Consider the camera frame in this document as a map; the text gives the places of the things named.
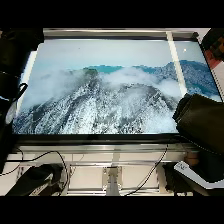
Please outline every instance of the black screen frame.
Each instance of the black screen frame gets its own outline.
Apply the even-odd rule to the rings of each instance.
[[[45,34],[45,40],[52,39],[119,39],[119,40],[166,40],[166,32],[148,32],[146,35],[131,35],[125,33],[124,35],[98,35],[98,33],[92,35],[82,35],[79,32],[78,35],[65,35],[62,32],[50,32]],[[198,40],[193,32],[177,32],[173,33],[173,41],[192,41]],[[57,146],[57,145],[120,145],[120,144],[168,144],[187,142],[186,139],[178,136],[178,133],[163,133],[163,134],[64,134],[64,135],[21,135],[13,134],[13,139],[17,145],[20,146]]]

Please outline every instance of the mountain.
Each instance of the mountain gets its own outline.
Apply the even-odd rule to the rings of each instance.
[[[208,97],[219,95],[206,65],[188,61],[180,63],[190,93],[198,92]],[[156,77],[157,85],[136,81],[131,84],[122,82],[111,86],[100,78],[100,73],[113,73],[123,67],[84,68],[82,80],[79,80],[76,86],[71,84],[69,90],[60,98],[52,96],[45,102],[26,109],[22,108],[19,116],[14,120],[14,132],[18,134],[176,132],[172,115],[179,99],[165,94],[158,85],[163,80],[177,81],[174,64],[169,63],[164,67],[156,68],[134,67]],[[63,73],[69,80],[74,77],[74,74],[75,71]]]

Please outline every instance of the black border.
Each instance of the black border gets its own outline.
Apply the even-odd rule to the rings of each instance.
[[[150,36],[45,36],[52,39],[122,39],[122,40],[166,40],[166,37]],[[173,37],[174,41],[198,42],[197,38]],[[187,142],[177,137],[178,133],[163,134],[76,134],[76,135],[17,135],[13,138],[21,146],[59,146],[59,145],[121,145],[121,144],[168,144]]]

